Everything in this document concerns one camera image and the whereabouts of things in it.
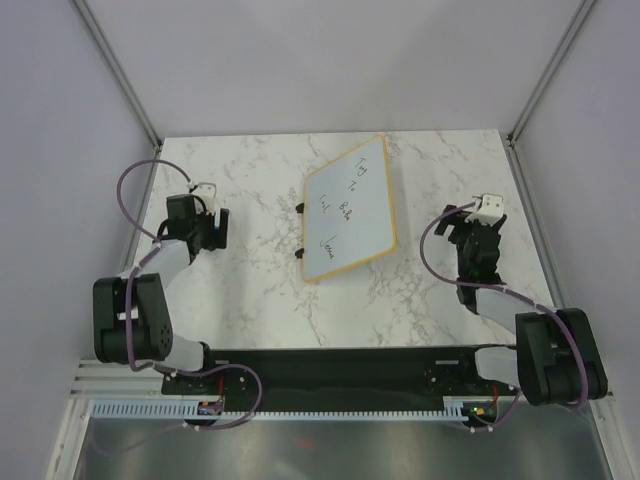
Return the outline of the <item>yellow framed whiteboard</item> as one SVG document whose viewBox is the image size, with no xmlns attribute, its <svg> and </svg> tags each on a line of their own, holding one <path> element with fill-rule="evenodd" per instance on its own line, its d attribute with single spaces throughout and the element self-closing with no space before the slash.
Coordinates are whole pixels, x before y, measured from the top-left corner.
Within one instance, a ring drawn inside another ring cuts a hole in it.
<svg viewBox="0 0 640 480">
<path fill-rule="evenodd" d="M 302 278 L 313 283 L 391 253 L 397 245 L 386 138 L 375 135 L 303 184 Z"/>
</svg>

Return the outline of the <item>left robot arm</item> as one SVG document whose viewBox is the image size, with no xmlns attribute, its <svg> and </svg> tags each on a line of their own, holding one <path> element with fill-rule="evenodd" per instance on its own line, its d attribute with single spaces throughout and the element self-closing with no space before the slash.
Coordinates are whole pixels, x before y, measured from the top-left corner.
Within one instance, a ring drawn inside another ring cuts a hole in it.
<svg viewBox="0 0 640 480">
<path fill-rule="evenodd" d="M 206 343 L 174 332 L 165 290 L 201 252 L 227 247 L 230 211 L 214 212 L 193 194 L 168 197 L 166 209 L 150 251 L 131 268 L 94 283 L 94 352 L 102 363 L 133 371 L 184 372 L 188 387 L 207 394 L 218 385 L 219 371 L 205 361 Z"/>
</svg>

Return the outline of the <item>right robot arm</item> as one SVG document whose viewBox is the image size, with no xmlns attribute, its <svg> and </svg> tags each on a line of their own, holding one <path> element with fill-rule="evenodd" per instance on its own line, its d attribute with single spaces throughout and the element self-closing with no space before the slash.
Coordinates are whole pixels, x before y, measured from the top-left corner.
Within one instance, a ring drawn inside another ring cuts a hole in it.
<svg viewBox="0 0 640 480">
<path fill-rule="evenodd" d="M 457 370 L 459 386 L 480 394 L 493 380 L 518 388 L 534 406 L 579 407 L 604 398 L 609 382 L 587 314 L 553 309 L 511 288 L 500 277 L 500 230 L 507 216 L 498 197 L 448 205 L 425 229 L 454 245 L 461 305 L 515 335 L 512 347 L 481 347 Z"/>
</svg>

